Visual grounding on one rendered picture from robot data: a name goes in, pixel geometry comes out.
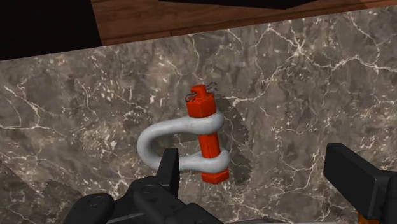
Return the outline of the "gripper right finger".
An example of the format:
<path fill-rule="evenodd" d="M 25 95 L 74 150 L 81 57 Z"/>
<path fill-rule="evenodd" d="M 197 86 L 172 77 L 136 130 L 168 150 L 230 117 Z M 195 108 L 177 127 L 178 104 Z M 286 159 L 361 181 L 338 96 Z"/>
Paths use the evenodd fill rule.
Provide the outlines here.
<path fill-rule="evenodd" d="M 397 224 L 397 171 L 380 170 L 344 144 L 329 143 L 323 173 L 357 210 L 358 224 Z"/>

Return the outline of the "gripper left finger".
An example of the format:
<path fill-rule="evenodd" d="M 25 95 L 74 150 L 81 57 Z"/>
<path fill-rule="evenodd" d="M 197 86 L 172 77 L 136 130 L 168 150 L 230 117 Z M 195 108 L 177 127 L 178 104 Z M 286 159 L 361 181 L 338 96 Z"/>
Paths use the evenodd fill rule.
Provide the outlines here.
<path fill-rule="evenodd" d="M 137 179 L 115 200 L 107 193 L 78 199 L 63 224 L 222 224 L 196 203 L 178 199 L 179 153 L 165 149 L 155 176 Z"/>

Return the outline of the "grey shackle with red pin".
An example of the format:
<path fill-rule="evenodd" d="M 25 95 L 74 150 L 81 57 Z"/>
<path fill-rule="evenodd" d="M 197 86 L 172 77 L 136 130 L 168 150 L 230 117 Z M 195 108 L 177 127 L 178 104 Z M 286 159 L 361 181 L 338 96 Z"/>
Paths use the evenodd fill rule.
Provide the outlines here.
<path fill-rule="evenodd" d="M 200 151 L 179 158 L 181 171 L 198 171 L 202 180 L 219 184 L 229 178 L 228 150 L 219 143 L 218 131 L 223 126 L 224 116 L 217 109 L 210 85 L 194 85 L 185 96 L 188 116 L 166 120 L 144 129 L 137 140 L 137 152 L 148 167 L 158 170 L 160 157 L 153 152 L 152 141 L 171 134 L 194 134 L 198 137 Z"/>

